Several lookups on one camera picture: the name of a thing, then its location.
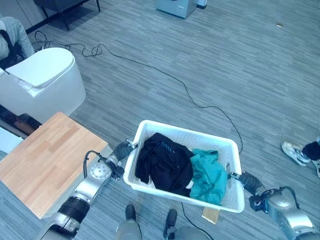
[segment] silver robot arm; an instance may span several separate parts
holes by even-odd
[[[238,179],[253,196],[249,198],[250,207],[254,211],[264,211],[279,224],[288,240],[319,240],[320,233],[314,227],[307,214],[300,209],[296,194],[291,187],[266,189],[255,176],[248,172],[242,175],[231,173],[231,177]],[[282,191],[291,191],[295,203],[282,195]]]
[[[126,140],[120,143],[108,157],[103,157],[95,151],[89,151],[83,162],[84,179],[61,205],[60,209],[50,217],[36,240],[68,240],[74,238],[80,229],[81,222],[108,179],[113,177],[119,180],[123,175],[124,169],[119,166],[120,160],[128,156],[136,147],[137,145],[133,145]],[[90,153],[97,154],[99,160],[87,174],[86,161]]]

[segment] white laundry basket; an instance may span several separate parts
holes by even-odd
[[[233,178],[228,180],[228,186],[224,198],[221,201],[221,206],[156,189],[153,184],[141,182],[140,179],[135,176],[137,159],[144,141],[155,133],[160,133],[176,143],[185,145],[191,151],[193,149],[217,150],[219,163],[224,167],[227,167],[229,164],[230,172],[241,174],[238,147],[234,141],[155,121],[144,120],[140,123],[134,138],[134,142],[140,143],[140,146],[129,155],[123,175],[124,181],[130,185],[132,189],[167,199],[234,213],[240,213],[244,210],[245,199],[243,186]]]

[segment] wooden block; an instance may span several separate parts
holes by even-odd
[[[202,212],[202,217],[209,222],[216,224],[218,222],[219,213],[219,209],[205,207]]]
[[[107,144],[59,112],[0,162],[0,180],[42,218],[82,173],[86,152]],[[89,155],[88,164],[94,157]]]

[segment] person's foot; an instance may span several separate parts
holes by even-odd
[[[315,166],[315,170],[316,170],[316,174],[318,175],[318,177],[320,178],[320,159],[318,160],[312,160],[314,166]]]
[[[177,221],[177,211],[170,209],[166,216],[165,228],[163,231],[163,237],[165,240],[175,239],[175,225]]]
[[[304,156],[304,154],[301,151],[301,147],[298,145],[294,145],[285,141],[284,143],[282,143],[281,148],[286,155],[288,155],[300,166],[306,166],[311,161],[309,158]]]
[[[136,210],[135,207],[133,205],[128,205],[125,208],[125,219],[129,220],[129,219],[133,219],[136,220]]]

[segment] clothes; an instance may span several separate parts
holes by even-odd
[[[24,58],[30,57],[35,53],[30,40],[25,32],[21,22],[13,17],[6,16],[0,18],[0,29],[5,30],[14,46],[18,43],[21,46],[21,53]],[[0,60],[5,59],[9,55],[9,48],[6,40],[0,35]]]
[[[193,153],[185,146],[155,133],[144,142],[137,159],[135,176],[148,183],[149,176],[157,189],[189,197],[186,186],[194,172],[190,157]]]
[[[302,153],[311,160],[319,160],[320,144],[316,141],[309,143],[302,149]]]
[[[225,196],[228,174],[218,163],[218,152],[194,149],[191,158],[194,182],[190,197],[207,203],[220,205]]]

